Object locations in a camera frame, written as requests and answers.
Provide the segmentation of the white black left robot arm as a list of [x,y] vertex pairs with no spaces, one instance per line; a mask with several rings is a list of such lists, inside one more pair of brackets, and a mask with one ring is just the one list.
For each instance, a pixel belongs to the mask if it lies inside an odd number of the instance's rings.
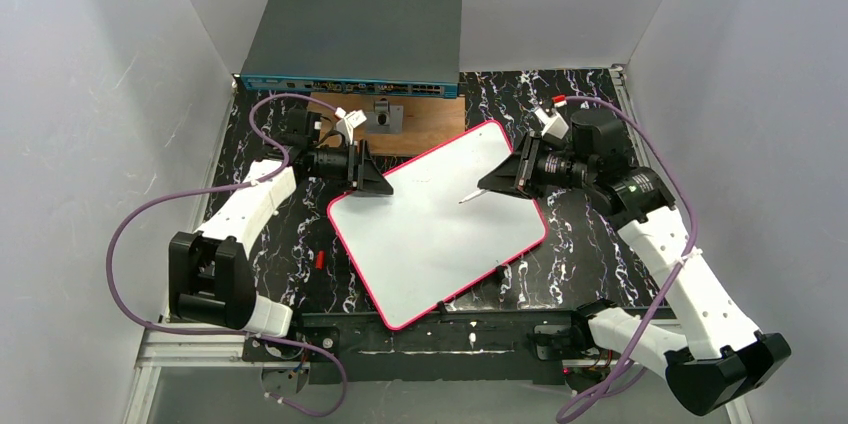
[[282,133],[267,142],[249,167],[243,187],[192,233],[169,243],[169,309],[177,317],[271,337],[288,334],[293,310],[261,296],[248,258],[253,244],[298,185],[316,178],[352,191],[390,195],[391,184],[376,167],[366,140],[354,130],[366,121],[361,110],[338,108],[324,132],[325,116],[304,109],[288,115]]

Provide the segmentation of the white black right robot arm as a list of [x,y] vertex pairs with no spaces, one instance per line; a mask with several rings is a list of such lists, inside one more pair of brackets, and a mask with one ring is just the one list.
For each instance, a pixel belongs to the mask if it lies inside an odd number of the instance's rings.
[[760,387],[790,357],[786,339],[765,333],[734,303],[694,244],[694,229],[665,182],[634,163],[623,119],[604,109],[546,118],[484,175],[483,191],[537,199],[545,189],[583,191],[645,265],[660,287],[658,300],[681,329],[652,323],[600,299],[573,314],[567,337],[575,350],[616,353],[611,379],[632,365],[662,377],[677,401],[703,416]]

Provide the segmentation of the red marker cap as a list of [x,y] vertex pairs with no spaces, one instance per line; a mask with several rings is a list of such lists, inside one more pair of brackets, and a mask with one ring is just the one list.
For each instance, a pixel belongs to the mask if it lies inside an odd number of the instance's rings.
[[324,259],[325,259],[325,252],[319,251],[316,255],[316,259],[315,259],[315,262],[314,262],[315,268],[317,270],[322,270],[324,268]]

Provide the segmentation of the white red marker pen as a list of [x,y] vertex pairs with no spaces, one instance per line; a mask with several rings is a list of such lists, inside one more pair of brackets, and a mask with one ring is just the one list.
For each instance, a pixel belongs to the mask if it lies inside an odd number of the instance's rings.
[[471,192],[470,194],[468,194],[467,196],[461,198],[458,201],[458,203],[459,204],[465,204],[465,203],[470,202],[470,201],[472,201],[476,198],[481,197],[482,195],[484,195],[486,193],[487,193],[487,190],[485,190],[485,189],[477,189],[477,190]]

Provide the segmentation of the pink framed whiteboard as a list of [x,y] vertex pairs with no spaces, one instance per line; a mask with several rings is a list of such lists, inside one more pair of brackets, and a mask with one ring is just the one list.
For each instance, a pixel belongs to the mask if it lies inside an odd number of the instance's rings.
[[387,171],[392,195],[348,193],[328,205],[387,328],[409,326],[546,239],[536,202],[468,197],[511,151],[503,126],[489,120]]

